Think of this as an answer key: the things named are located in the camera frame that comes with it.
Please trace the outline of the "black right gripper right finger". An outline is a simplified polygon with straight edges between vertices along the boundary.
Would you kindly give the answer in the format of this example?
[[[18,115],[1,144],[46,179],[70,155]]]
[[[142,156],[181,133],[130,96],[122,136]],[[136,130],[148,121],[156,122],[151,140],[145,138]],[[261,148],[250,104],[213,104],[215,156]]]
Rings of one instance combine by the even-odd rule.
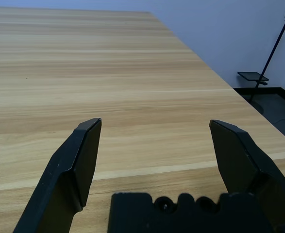
[[[209,127],[227,191],[254,195],[275,231],[285,233],[285,176],[246,131],[220,120]]]

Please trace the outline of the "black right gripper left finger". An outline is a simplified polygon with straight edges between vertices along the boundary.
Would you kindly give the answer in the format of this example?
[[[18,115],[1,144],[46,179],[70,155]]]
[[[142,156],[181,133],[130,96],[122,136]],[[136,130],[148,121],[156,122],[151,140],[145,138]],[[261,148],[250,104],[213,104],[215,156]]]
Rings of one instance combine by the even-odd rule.
[[[101,118],[82,122],[48,162],[14,232],[68,233],[86,206],[101,133]]]

